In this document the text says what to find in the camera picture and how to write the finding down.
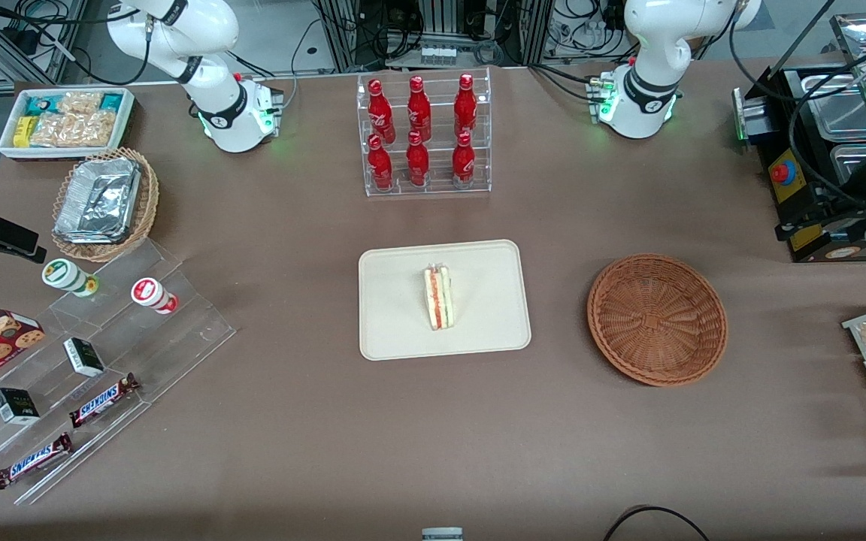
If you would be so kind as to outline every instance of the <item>brown table surface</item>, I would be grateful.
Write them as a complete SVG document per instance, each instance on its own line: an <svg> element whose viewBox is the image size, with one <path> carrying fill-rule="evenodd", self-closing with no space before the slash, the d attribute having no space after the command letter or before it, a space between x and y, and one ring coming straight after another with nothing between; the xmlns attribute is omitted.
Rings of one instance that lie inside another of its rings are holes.
<svg viewBox="0 0 866 541"><path fill-rule="evenodd" d="M162 184L153 236L240 329L34 506L0 494L0 539L599 539L639 503L712 539L866 538L866 373L840 328L866 264L792 264L728 62L698 62L655 137L628 141L526 69L492 69L489 198L363 194L355 77L303 79L282 136L224 154L179 86L136 86L132 147ZM0 215L47 233L69 163L0 164ZM368 249L519 244L533 341L519 352L368 362ZM48 235L44 242L55 255ZM694 385L616 372L584 318L592 280L636 252L704 274L731 322ZM0 307L58 297L0 255ZM694 539L632 519L615 539Z"/></svg>

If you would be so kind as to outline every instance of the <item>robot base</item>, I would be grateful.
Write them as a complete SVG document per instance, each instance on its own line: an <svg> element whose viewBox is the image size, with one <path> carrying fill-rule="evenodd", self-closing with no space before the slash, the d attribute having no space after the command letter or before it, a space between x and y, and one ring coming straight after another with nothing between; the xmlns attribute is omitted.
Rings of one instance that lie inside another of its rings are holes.
<svg viewBox="0 0 866 541"><path fill-rule="evenodd" d="M661 107L655 113L644 113L623 89L623 77L629 69L629 65L622 65L615 71L605 71L597 88L587 85L588 97L604 99L604 103L590 104L591 120L594 124L610 126L623 137L648 138L659 132L663 123L670 119L677 97L671 97L667 107Z"/></svg>
<svg viewBox="0 0 866 541"><path fill-rule="evenodd" d="M245 152L267 140L279 136L283 117L283 95L272 93L268 86L244 80L240 85L247 91L247 106L228 128L209 126L202 114L199 120L206 135L226 152Z"/></svg>

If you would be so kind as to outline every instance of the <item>clear acrylic display stand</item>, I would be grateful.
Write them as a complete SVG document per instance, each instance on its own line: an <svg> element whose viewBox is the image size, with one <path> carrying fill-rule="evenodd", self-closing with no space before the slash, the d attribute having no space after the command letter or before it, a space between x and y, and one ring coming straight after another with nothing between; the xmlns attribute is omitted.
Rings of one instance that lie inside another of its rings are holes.
<svg viewBox="0 0 866 541"><path fill-rule="evenodd" d="M474 162L474 181L467 189L458 189L453 185L453 150L456 148L456 133L453 128L453 102L460 88L460 75L470 73L474 76L474 94L477 95L477 127L472 132L471 146L477 154ZM406 112L406 103L410 100L409 77L403 73L370 73L360 75L357 80L357 117L360 122L360 150L363 154L363 178L367 196L402 196L402 195L483 195L492 188L492 121L491 121L491 89L490 71L488 69L444 69L444 71L424 71L423 86L430 98L433 116L433 137L426 141L426 149L430 155L430 179L425 188L416 188L409 181L406 164L406 149L409 147L407 134L410 133L410 121ZM391 191L381 192L376 189L370 174L370 163L367 154L370 147L367 137L372 133L370 124L370 93L367 83L371 79L379 79L383 83L383 93L392 106L392 125L396 129L396 141L386 147L392 159Z"/></svg>
<svg viewBox="0 0 866 541"><path fill-rule="evenodd" d="M27 473L1 491L3 497L16 504L34 503L235 334L216 307L189 284L179 264L168 251L145 240L96 271L95 295L77 298L69 292L37 316L46 338L0 369L0 387L27 390L41 417L26 427L7 425L0 417L0 469L62 432L69 433L75 451ZM179 298L175 312L159 315L132 301L130 288L142 277L156 278ZM62 343L73 336L95 347L106 366L102 376L89 378L72 370ZM83 427L72 428L69 412L130 372L140 389Z"/></svg>

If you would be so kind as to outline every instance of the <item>yellow label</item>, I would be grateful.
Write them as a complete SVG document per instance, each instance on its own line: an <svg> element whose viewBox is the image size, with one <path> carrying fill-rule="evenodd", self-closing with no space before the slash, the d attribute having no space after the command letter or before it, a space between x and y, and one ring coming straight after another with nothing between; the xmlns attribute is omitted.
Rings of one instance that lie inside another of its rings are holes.
<svg viewBox="0 0 866 541"><path fill-rule="evenodd" d="M780 184L777 184L777 182L771 182L771 186L774 188L774 194L777 195L777 202L779 203L783 203L787 198L790 198L791 195L797 194L799 189L807 186L807 182L804 182L804 174L801 172L801 167L797 164L797 160L794 159L794 153L790 150L781 154L780 157L771 164L771 169L776 167L776 165L783 164L787 161L790 161L795 165L794 182L791 182L787 186L781 186Z"/></svg>
<svg viewBox="0 0 866 541"><path fill-rule="evenodd" d="M824 234L824 228L820 225L811 225L794 233L794 236L790 237L788 242L790 242L791 248L797 251L803 249L807 244L813 243L815 239L819 239L822 234Z"/></svg>

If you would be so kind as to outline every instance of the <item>wicker basket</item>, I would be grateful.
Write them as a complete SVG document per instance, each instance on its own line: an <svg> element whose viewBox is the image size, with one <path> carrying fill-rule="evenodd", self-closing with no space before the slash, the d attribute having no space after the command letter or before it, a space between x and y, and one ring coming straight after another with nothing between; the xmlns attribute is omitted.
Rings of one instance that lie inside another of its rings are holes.
<svg viewBox="0 0 866 541"><path fill-rule="evenodd" d="M717 292L687 264L657 254L609 264L590 290L587 322L616 369L658 387L706 376L728 342Z"/></svg>
<svg viewBox="0 0 866 541"><path fill-rule="evenodd" d="M156 205L159 203L159 181L156 178L156 172L149 167L149 162L144 157L134 150L129 148L117 148L110 152L103 152L86 158L86 161L100 162L103 160L113 160L114 158L130 158L135 160L142 167L142 178L140 180L140 188L135 196L135 211L133 213L133 227L129 237L122 243L118 244L73 244L66 243L60 240L53 233L52 240L59 247L59 251L63 254L76 259L86 259L94 263L105 263L113 257L120 255L134 246L142 239L149 235L149 230L152 229L152 222L156 219ZM52 206L52 218L59 218L59 209L62 209L62 202L65 201L65 191L69 187L69 180L72 178L72 171L65 175L65 182L62 183L62 188L59 188L59 196L56 198L55 204Z"/></svg>

